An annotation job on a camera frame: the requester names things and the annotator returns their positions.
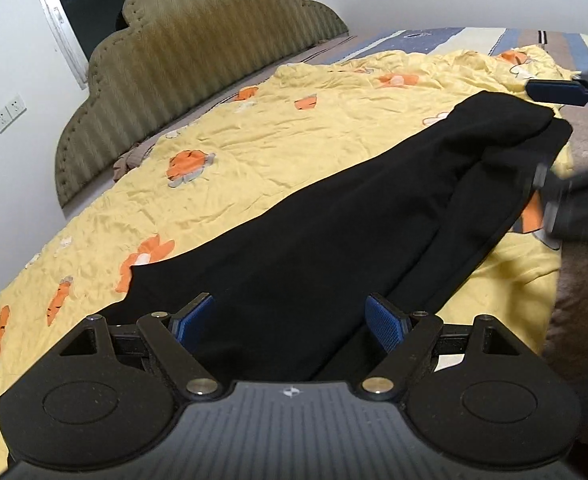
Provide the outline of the black trousers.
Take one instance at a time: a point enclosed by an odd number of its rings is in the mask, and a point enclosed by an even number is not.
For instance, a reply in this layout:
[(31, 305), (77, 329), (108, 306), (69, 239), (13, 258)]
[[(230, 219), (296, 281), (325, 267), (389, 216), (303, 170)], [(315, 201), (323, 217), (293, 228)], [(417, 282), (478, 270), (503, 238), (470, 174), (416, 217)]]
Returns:
[(138, 266), (112, 324), (213, 309), (193, 356), (222, 380), (307, 382), (362, 330), (365, 299), (437, 312), (510, 231), (572, 133), (545, 106), (483, 91), (366, 162), (198, 248)]

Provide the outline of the brown grey pillow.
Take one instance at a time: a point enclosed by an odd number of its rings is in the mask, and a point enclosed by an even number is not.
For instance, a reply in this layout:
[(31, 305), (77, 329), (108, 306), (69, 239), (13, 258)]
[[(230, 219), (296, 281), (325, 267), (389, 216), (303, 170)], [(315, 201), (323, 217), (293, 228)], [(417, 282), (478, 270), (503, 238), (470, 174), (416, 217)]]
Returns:
[(156, 141), (154, 139), (136, 143), (134, 146), (120, 155), (113, 164), (113, 181), (117, 182), (132, 169), (138, 168), (143, 160), (152, 152)]

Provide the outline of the yellow carrot print bedsheet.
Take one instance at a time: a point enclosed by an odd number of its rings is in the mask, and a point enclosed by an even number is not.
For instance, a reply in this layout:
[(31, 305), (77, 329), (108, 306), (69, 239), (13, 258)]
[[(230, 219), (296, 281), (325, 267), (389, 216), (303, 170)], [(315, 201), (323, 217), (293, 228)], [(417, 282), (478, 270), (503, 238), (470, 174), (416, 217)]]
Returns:
[[(0, 292), (0, 394), (81, 318), (125, 296), (131, 266), (202, 245), (306, 185), (446, 118), (468, 96), (521, 96), (570, 66), (526, 44), (379, 53), (279, 68), (191, 125), (70, 220)], [(0, 434), (0, 474), (8, 450)]]

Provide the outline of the olive green padded headboard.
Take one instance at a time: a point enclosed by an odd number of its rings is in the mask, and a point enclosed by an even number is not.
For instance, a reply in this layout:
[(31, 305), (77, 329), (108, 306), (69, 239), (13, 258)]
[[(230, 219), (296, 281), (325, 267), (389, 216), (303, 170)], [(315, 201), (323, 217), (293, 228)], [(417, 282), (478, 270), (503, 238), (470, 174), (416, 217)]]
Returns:
[(348, 32), (315, 0), (126, 0), (123, 16), (126, 28), (92, 52), (88, 98), (56, 147), (61, 206), (134, 143), (232, 84)]

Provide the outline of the white wall socket pair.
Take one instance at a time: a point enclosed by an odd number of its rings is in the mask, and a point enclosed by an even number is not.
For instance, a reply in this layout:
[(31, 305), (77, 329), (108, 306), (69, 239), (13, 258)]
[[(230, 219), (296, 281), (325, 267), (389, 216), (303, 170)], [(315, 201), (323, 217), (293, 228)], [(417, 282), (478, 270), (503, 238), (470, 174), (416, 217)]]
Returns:
[(0, 110), (0, 133), (3, 133), (9, 125), (12, 125), (17, 118), (23, 115), (27, 107), (21, 96), (14, 96)]

